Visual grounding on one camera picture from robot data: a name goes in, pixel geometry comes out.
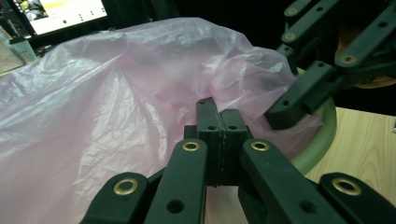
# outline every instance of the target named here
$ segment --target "pink plastic bag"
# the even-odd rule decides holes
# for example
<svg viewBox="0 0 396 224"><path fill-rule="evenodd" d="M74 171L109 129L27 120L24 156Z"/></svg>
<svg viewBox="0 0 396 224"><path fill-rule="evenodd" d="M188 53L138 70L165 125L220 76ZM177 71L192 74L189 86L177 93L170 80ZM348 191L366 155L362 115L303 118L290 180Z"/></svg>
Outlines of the pink plastic bag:
<svg viewBox="0 0 396 224"><path fill-rule="evenodd" d="M0 223L80 222L113 175L162 169L207 97L292 157L320 121L274 132L262 114L294 79L283 56L200 19L66 42L0 78Z"/></svg>

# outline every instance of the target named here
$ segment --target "robotic hand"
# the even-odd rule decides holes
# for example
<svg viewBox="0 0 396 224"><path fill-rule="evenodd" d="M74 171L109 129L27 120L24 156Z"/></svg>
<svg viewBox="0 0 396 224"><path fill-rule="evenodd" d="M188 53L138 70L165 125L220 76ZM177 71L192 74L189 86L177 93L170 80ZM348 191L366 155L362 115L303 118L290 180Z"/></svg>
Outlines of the robotic hand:
<svg viewBox="0 0 396 224"><path fill-rule="evenodd" d="M373 10L376 18L339 52L334 63L339 28L365 11L351 10L358 2L321 0L314 5L298 0L285 10L288 28L277 51L288 58L295 74L296 64L313 49L317 60L265 113L273 129L295 125L342 88L371 83L377 77L396 77L396 1L376 2L375 6L385 9Z"/></svg>

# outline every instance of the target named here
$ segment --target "table surface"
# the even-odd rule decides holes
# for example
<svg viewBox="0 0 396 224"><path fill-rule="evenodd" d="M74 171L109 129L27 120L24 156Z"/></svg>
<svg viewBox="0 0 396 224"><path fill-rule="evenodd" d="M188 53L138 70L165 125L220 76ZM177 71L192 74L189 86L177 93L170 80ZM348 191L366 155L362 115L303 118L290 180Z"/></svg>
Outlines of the table surface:
<svg viewBox="0 0 396 224"><path fill-rule="evenodd" d="M336 108L337 133L325 157L306 177L352 175L396 205L395 117Z"/></svg>

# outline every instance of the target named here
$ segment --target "screw hole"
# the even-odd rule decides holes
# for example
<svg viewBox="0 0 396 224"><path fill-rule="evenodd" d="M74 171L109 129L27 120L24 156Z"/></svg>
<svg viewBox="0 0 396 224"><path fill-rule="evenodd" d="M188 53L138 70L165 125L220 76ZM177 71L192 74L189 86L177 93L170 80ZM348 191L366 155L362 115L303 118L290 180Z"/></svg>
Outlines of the screw hole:
<svg viewBox="0 0 396 224"><path fill-rule="evenodd" d="M196 142L187 142L183 144L183 149L186 151L195 151L198 150L200 145Z"/></svg>
<svg viewBox="0 0 396 224"><path fill-rule="evenodd" d="M380 22L380 23L378 24L378 27L383 28L383 27L386 27L387 25L388 25L388 24L387 24L386 22L382 21L382 22Z"/></svg>
<svg viewBox="0 0 396 224"><path fill-rule="evenodd" d="M343 192L350 196L358 196L361 195L361 187L357 185L355 182L345 179L345 178L335 178L332 181L332 185L335 189L340 192Z"/></svg>
<svg viewBox="0 0 396 224"><path fill-rule="evenodd" d="M356 62L356 57L353 55L346 55L342 58L343 63L354 63Z"/></svg>
<svg viewBox="0 0 396 224"><path fill-rule="evenodd" d="M168 212L172 214L177 214L183 211L184 203L179 200L172 200L168 203L168 205L166 205L166 209L168 209Z"/></svg>
<svg viewBox="0 0 396 224"><path fill-rule="evenodd" d="M268 150L270 148L264 142L253 142L251 144L251 147L253 147L253 149L258 150L258 151L266 151L266 150Z"/></svg>
<svg viewBox="0 0 396 224"><path fill-rule="evenodd" d="M123 196L133 193L138 186L138 182L133 178L125 178L116 183L113 190L117 195Z"/></svg>
<svg viewBox="0 0 396 224"><path fill-rule="evenodd" d="M309 202L309 201L303 201L300 203L300 207L301 209L303 209L303 211L305 211L307 214L316 214L318 212L317 207Z"/></svg>

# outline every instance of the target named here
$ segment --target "translucent plastic sheet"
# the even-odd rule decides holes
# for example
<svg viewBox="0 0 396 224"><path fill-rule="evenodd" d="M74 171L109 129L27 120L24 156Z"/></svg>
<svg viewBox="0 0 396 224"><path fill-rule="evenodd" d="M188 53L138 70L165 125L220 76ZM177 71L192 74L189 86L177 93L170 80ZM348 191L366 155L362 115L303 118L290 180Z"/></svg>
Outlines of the translucent plastic sheet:
<svg viewBox="0 0 396 224"><path fill-rule="evenodd" d="M294 79L283 56L200 19L64 43L0 78L0 223L80 222L111 176L162 169L207 97L292 157L321 122L273 132L262 114ZM209 220L221 197L208 197Z"/></svg>

